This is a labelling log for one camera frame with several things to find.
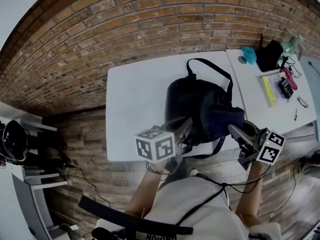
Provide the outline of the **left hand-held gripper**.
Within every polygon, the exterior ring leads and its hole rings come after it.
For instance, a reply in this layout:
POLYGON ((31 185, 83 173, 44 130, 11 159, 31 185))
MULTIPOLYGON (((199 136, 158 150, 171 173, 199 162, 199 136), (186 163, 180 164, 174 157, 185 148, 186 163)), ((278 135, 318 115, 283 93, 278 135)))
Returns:
POLYGON ((154 125, 134 136, 136 153, 146 161, 146 169, 158 175, 172 175, 190 152, 191 117, 170 119, 162 126, 154 125))

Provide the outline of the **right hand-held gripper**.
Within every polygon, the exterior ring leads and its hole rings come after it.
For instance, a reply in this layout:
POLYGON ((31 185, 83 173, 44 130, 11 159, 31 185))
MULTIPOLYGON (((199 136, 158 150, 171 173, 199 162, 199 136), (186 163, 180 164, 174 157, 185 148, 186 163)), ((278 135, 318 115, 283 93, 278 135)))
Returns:
POLYGON ((281 154, 286 138, 268 128, 259 129, 252 122, 245 120, 242 128, 228 125, 231 137, 241 149, 238 162, 247 170, 253 162, 262 162, 272 166, 281 154))

